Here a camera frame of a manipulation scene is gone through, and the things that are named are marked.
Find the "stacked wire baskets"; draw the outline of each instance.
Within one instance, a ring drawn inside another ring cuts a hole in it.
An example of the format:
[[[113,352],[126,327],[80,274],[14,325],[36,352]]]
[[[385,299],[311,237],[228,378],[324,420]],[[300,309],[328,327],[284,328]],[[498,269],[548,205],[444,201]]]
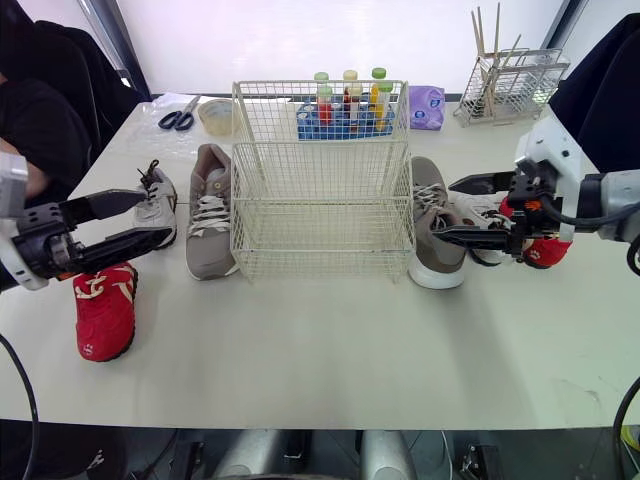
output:
[[[366,92],[372,86],[356,83]],[[325,85],[341,98],[347,83]],[[234,84],[239,119],[234,120],[232,253],[249,280],[380,274],[395,280],[415,250],[407,85],[393,82],[393,114],[385,117],[392,118],[390,134],[301,140],[297,112],[313,105],[317,86],[313,81]]]
[[[505,50],[478,57],[454,115],[463,126],[537,118],[569,67],[562,50]]]

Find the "wire basket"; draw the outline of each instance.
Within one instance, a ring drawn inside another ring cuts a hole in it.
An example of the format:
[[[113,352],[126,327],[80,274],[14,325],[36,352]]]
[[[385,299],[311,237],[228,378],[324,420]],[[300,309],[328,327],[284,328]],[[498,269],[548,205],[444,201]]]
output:
[[[569,67],[562,50],[503,50],[479,56],[454,112],[462,126],[540,115]]]
[[[386,81],[392,86],[388,104],[373,103],[374,81],[317,82],[243,81],[233,84],[234,135],[241,142],[302,140],[405,140],[409,128],[407,83]],[[332,94],[320,106],[319,87]],[[358,87],[357,102],[345,88]]]
[[[407,142],[238,143],[232,168],[231,249],[250,280],[406,272]]]

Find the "white wall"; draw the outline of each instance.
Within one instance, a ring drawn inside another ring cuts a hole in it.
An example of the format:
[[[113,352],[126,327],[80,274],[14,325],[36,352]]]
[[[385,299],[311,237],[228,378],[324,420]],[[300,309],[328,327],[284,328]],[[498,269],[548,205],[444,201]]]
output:
[[[347,68],[369,78],[466,87],[471,8],[493,45],[494,0],[118,0],[153,93],[228,93],[234,80],[305,79]],[[500,48],[539,48],[561,0],[502,0]]]
[[[564,53],[573,67],[622,18],[640,12],[640,0],[589,0],[564,45]]]
[[[93,34],[78,0],[18,0],[18,3],[34,22],[48,20]]]

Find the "wooden stick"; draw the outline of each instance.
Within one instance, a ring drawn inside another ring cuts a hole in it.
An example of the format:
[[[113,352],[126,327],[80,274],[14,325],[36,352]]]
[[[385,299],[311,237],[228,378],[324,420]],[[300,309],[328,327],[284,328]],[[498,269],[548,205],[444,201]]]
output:
[[[498,2],[498,10],[496,12],[496,34],[493,40],[493,69],[495,69],[498,65],[499,65],[499,59],[498,59],[498,38],[500,36],[500,2]],[[497,75],[497,73],[495,71],[491,72],[492,75]],[[489,88],[487,89],[487,94],[486,94],[486,101],[487,104],[489,106],[489,113],[491,115],[493,115],[493,113],[495,112],[495,81],[493,80],[493,76],[492,76],[492,80],[490,80],[490,85]]]
[[[498,12],[496,13],[496,37],[493,41],[493,63],[498,61],[498,38],[500,36],[500,2],[498,2]]]
[[[511,47],[511,50],[509,51],[509,53],[507,54],[507,56],[504,59],[504,63],[502,64],[502,68],[506,67],[507,63],[509,63],[509,59],[513,55],[513,52],[515,51],[515,49],[518,47],[518,42],[520,41],[520,37],[522,37],[522,34],[518,35],[518,38],[516,38],[516,42],[513,44],[513,47]]]
[[[482,49],[482,55],[484,56],[484,33],[482,32],[482,15],[480,14],[480,7],[478,7],[478,34],[480,35],[480,47]]]
[[[478,34],[478,24],[476,23],[476,16],[471,10],[471,20],[473,21],[473,34],[476,37],[476,48],[478,49],[478,56],[482,55],[482,47],[480,46],[480,35]]]

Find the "black scissors handle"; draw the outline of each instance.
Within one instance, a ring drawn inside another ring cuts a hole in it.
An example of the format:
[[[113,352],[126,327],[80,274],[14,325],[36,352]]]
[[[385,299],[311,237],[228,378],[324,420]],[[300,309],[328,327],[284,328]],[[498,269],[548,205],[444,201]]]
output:
[[[193,125],[193,114],[191,112],[171,112],[158,122],[158,126],[164,130],[175,128],[181,132],[188,130]]]

